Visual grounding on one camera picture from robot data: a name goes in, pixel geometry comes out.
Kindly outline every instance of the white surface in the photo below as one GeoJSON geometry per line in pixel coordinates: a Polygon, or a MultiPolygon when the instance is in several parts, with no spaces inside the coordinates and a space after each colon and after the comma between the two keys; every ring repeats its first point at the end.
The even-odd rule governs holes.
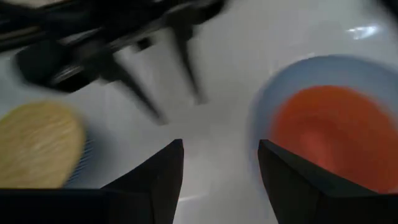
{"type": "Polygon", "coordinates": [[[22,87],[0,61],[0,113],[51,97],[73,105],[97,140],[92,166],[76,187],[101,187],[131,170],[175,138],[185,163],[175,223],[276,223],[248,143],[252,100],[267,79],[302,58],[354,54],[398,64],[398,31],[370,0],[235,0],[199,30],[196,65],[209,103],[194,106],[167,33],[144,52],[118,55],[169,117],[156,126],[116,84],[94,83],[68,96],[22,87]]]}

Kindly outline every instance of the white countertop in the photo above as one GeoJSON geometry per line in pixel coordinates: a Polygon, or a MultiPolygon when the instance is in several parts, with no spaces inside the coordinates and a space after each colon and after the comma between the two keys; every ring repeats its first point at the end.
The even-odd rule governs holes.
{"type": "Polygon", "coordinates": [[[256,92],[284,66],[326,54],[353,54],[398,65],[398,30],[371,0],[234,0],[192,40],[209,102],[193,105],[167,42],[118,57],[168,116],[157,126],[116,84],[94,83],[71,95],[27,88],[0,60],[0,115],[29,100],[65,101],[83,114],[97,143],[75,187],[98,188],[133,169],[176,138],[185,148],[175,223],[277,223],[249,153],[250,108],[256,92]]]}

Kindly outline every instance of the orange liquid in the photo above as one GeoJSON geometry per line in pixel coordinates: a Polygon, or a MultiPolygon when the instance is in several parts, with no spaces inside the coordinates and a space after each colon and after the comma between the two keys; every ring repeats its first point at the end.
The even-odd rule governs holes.
{"type": "Polygon", "coordinates": [[[340,86],[302,90],[282,105],[271,141],[379,193],[398,189],[398,132],[367,96],[340,86]]]}

